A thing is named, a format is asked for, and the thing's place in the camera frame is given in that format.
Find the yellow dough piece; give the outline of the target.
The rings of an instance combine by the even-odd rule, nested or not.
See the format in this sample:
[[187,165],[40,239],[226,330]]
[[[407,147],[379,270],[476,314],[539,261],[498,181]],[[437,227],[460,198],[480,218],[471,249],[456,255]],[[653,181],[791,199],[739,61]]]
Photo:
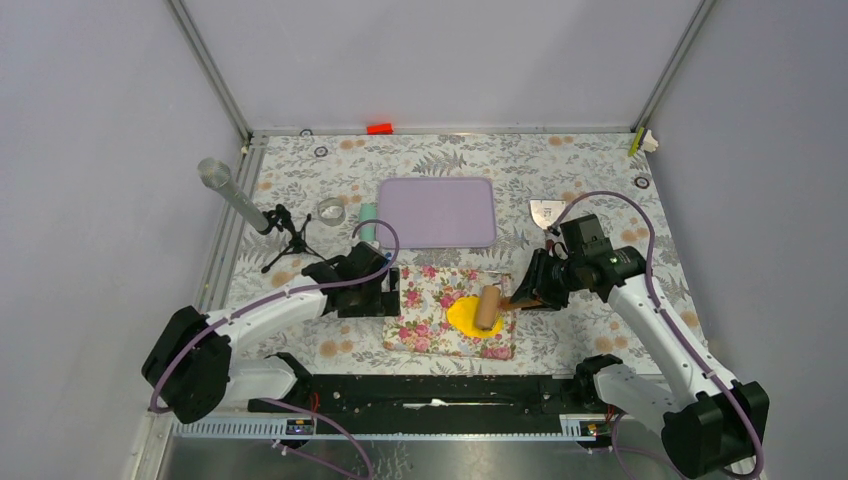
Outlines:
[[467,337],[486,339],[497,336],[504,327],[503,316],[496,311],[492,327],[482,329],[475,324],[479,305],[480,299],[477,296],[459,298],[447,309],[447,322]]

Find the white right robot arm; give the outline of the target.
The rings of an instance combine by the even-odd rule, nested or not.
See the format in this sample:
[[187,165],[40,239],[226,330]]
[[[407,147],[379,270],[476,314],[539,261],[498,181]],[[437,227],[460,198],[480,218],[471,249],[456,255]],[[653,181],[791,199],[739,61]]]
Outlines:
[[571,294],[588,291],[636,334],[660,369],[659,386],[613,354],[584,359],[574,371],[571,396],[583,410],[616,407],[657,434],[673,467],[689,479],[728,470],[753,458],[762,469],[762,440],[770,400],[757,382],[741,383],[688,331],[635,248],[616,248],[594,215],[557,228],[565,254],[533,251],[509,298],[521,309],[559,311]]

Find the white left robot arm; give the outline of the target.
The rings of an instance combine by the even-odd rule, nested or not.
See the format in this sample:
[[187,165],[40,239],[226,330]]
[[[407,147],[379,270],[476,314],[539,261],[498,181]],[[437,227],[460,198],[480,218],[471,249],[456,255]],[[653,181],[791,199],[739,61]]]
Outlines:
[[273,398],[296,411],[310,385],[279,354],[243,353],[282,329],[334,314],[395,317],[400,268],[366,242],[346,255],[304,267],[283,286],[235,307],[176,311],[141,367],[153,389],[150,408],[194,423],[222,406]]

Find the wooden dough roller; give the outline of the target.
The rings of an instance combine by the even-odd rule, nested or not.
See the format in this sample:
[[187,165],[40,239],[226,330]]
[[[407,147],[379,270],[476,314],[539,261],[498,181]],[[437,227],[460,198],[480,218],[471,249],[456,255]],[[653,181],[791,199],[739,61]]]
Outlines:
[[495,321],[496,311],[501,315],[506,310],[506,300],[509,297],[504,297],[498,286],[487,285],[483,288],[480,296],[480,305],[476,313],[475,324],[482,329],[490,329]]

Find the floral rectangular tray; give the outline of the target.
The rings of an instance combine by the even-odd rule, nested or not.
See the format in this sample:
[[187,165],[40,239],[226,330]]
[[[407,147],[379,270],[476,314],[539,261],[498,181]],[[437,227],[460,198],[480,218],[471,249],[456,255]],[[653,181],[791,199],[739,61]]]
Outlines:
[[471,338],[447,322],[446,311],[461,297],[479,297],[487,285],[512,288],[508,273],[468,268],[404,266],[400,269],[400,315],[384,322],[383,346],[392,351],[506,361],[514,357],[516,316],[502,314],[493,338]]

